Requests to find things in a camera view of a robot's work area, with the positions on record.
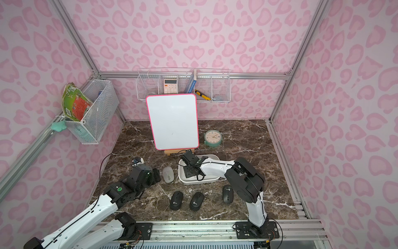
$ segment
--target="clock face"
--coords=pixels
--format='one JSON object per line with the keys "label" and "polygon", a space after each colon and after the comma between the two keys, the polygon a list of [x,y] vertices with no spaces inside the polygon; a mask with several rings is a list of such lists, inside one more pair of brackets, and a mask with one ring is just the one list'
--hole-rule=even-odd
{"label": "clock face", "polygon": [[205,139],[209,143],[218,143],[221,140],[221,134],[217,131],[208,131]]}

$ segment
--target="blue book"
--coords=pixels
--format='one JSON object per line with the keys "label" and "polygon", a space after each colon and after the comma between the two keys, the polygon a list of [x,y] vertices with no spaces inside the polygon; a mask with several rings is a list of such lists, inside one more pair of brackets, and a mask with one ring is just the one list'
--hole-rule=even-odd
{"label": "blue book", "polygon": [[196,84],[196,80],[193,80],[192,86],[191,86],[191,88],[189,89],[188,93],[191,93],[191,92],[193,91],[193,89],[194,89],[194,87],[195,87],[195,84]]}
{"label": "blue book", "polygon": [[188,84],[185,87],[184,93],[192,93],[193,88],[196,84],[196,69],[193,70],[191,77],[188,80]]}

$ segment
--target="black computer mouse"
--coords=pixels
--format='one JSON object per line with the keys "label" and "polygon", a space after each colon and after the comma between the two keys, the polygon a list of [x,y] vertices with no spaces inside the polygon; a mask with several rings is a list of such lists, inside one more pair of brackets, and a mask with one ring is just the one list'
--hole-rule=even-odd
{"label": "black computer mouse", "polygon": [[202,194],[201,192],[196,192],[192,199],[191,199],[191,203],[189,204],[189,208],[192,211],[198,211],[202,205],[203,199],[205,198],[204,194]]}
{"label": "black computer mouse", "polygon": [[175,191],[170,200],[170,209],[174,211],[179,210],[181,208],[183,197],[184,194],[181,191]]}
{"label": "black computer mouse", "polygon": [[225,203],[230,204],[234,201],[234,190],[231,186],[225,185],[222,188],[222,198]]}

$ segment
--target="computer mouse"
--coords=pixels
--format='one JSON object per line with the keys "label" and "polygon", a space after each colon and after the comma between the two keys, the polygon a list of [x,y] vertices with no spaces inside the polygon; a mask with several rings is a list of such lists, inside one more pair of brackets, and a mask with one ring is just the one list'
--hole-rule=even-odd
{"label": "computer mouse", "polygon": [[198,211],[202,205],[202,202],[205,198],[205,195],[202,194],[201,192],[196,192],[192,199],[191,199],[191,203],[189,204],[189,208],[192,211]]}
{"label": "computer mouse", "polygon": [[170,209],[174,211],[179,210],[181,208],[183,197],[184,194],[181,191],[175,191],[170,200]]}
{"label": "computer mouse", "polygon": [[225,185],[222,188],[222,198],[225,203],[230,204],[234,201],[234,190],[231,186]]}
{"label": "computer mouse", "polygon": [[174,172],[170,166],[167,166],[162,170],[162,175],[165,182],[169,183],[174,181]]}

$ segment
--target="ventilation grate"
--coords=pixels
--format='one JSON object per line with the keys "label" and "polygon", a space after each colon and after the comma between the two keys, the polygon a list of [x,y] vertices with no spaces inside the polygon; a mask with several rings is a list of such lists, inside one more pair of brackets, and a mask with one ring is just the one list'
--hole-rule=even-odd
{"label": "ventilation grate", "polygon": [[[142,249],[254,249],[253,244],[253,242],[145,242]],[[119,244],[112,242],[99,249],[118,248]]]}

